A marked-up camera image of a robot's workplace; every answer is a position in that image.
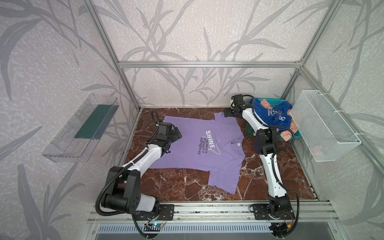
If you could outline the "purple t-shirt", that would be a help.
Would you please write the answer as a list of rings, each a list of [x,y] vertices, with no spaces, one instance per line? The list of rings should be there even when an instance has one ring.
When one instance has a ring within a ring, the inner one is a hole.
[[[192,169],[209,172],[208,184],[235,194],[245,159],[245,138],[237,119],[215,113],[213,120],[166,116],[181,132],[170,153],[155,161],[152,169]]]

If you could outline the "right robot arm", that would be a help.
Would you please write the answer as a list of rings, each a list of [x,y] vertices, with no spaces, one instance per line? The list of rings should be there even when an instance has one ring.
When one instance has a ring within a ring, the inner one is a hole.
[[[234,95],[231,106],[224,111],[225,117],[244,119],[255,131],[254,148],[262,160],[269,188],[269,204],[267,216],[271,219],[281,219],[291,214],[296,220],[299,217],[300,198],[296,191],[284,186],[277,161],[278,130],[289,130],[285,127],[270,126],[256,113],[257,100],[251,95]]]

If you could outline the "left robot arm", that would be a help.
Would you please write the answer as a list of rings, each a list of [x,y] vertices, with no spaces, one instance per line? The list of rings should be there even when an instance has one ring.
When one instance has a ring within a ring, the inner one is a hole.
[[[123,166],[110,168],[106,184],[95,203],[100,216],[143,213],[156,217],[160,214],[159,200],[142,194],[141,178],[155,161],[171,152],[171,144],[180,140],[182,134],[172,123],[161,120],[155,110],[151,116],[156,130],[145,142],[144,149]]]

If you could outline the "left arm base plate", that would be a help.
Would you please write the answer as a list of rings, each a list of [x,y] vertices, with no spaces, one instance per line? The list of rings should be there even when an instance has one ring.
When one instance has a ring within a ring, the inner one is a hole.
[[[175,213],[175,205],[173,204],[159,204],[155,206],[155,210],[152,212],[140,211],[134,214],[137,221],[148,221],[155,218],[161,221],[172,221]]]

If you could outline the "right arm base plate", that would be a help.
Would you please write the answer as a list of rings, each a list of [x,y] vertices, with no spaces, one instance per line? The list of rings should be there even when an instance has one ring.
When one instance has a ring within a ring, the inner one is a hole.
[[[295,211],[291,206],[283,209],[282,212],[275,215],[269,210],[269,204],[252,204],[249,206],[249,211],[254,214],[255,220],[295,220]]]

